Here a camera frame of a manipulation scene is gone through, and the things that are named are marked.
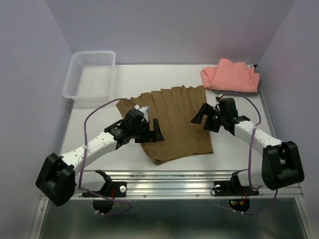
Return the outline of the olive brown skirt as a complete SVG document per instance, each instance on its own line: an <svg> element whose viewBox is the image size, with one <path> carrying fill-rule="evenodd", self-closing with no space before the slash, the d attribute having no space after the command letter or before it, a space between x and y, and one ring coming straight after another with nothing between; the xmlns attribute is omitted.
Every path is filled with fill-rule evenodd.
<svg viewBox="0 0 319 239"><path fill-rule="evenodd" d="M204 130L202 123L191 123L206 102L203 86L181 86L142 93L130 101L119 101L116 107L123 117L133 104L150 108L149 119L158 119L164 141L143 143L142 148L154 164L161 165L188 156L213 153L210 133Z"/></svg>

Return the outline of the grey pleated skirt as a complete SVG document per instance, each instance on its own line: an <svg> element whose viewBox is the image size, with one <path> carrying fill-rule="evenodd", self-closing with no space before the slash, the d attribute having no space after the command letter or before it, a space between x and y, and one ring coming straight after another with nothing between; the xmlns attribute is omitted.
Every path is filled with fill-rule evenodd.
<svg viewBox="0 0 319 239"><path fill-rule="evenodd" d="M254 96L258 96L260 94L260 92L255 92L255 93L243 93L243 92L234 92L234 91L222 91L222 90L213 90L214 93L220 95L220 94L223 94L223 95L226 95L226 94L229 94L229 95L242 95L242 96L246 96L246 97L254 97Z"/></svg>

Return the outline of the pink skirt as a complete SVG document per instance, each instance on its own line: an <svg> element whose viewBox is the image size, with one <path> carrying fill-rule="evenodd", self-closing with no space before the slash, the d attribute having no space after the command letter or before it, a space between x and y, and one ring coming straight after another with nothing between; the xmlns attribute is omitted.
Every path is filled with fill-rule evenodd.
<svg viewBox="0 0 319 239"><path fill-rule="evenodd" d="M216 67L205 67L200 76L206 89L239 93L257 93L260 74L245 62L222 58Z"/></svg>

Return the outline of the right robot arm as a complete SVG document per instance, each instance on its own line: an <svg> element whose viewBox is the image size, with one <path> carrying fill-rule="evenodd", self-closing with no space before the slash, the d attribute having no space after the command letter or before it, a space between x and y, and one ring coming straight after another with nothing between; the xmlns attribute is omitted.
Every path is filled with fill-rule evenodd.
<svg viewBox="0 0 319 239"><path fill-rule="evenodd" d="M236 171L232 174L229 188L234 194L241 194L247 187L257 191L266 186L270 190L278 190L301 183L305 174L298 146L292 141L281 141L258 128L257 124L246 116L240 116L235 100L224 96L217 97L216 106L204 103L191 123L201 124L206 116L204 129L219 132L223 127L233 136L249 145L248 163L252 163L252 151L262 156L261 167Z"/></svg>

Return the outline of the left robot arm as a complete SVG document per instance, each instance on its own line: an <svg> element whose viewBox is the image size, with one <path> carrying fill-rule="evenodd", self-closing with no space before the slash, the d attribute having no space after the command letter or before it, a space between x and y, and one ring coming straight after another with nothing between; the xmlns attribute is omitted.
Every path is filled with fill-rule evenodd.
<svg viewBox="0 0 319 239"><path fill-rule="evenodd" d="M150 121L148 118L148 107L129 110L123 119L106 127L75 150L47 156L35 185L58 207L67 203L73 195L83 192L103 197L111 195L116 191L111 177L102 170L85 174L84 168L131 140L136 143L164 140L158 119Z"/></svg>

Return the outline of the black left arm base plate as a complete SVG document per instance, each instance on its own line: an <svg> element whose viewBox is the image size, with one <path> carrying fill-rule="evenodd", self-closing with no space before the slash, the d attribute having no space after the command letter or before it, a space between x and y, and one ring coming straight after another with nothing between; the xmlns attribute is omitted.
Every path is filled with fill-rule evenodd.
<svg viewBox="0 0 319 239"><path fill-rule="evenodd" d="M108 198L124 198L127 194L127 182L113 181L112 183L105 183L100 191L94 193L108 197Z"/></svg>

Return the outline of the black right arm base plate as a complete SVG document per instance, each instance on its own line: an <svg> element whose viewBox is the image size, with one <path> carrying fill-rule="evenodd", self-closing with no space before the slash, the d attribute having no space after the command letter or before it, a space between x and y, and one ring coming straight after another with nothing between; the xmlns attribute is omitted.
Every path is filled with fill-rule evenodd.
<svg viewBox="0 0 319 239"><path fill-rule="evenodd" d="M211 194L216 197L230 196L258 196L259 191L254 191L250 187L241 186L239 183L231 181L214 181L214 187Z"/></svg>

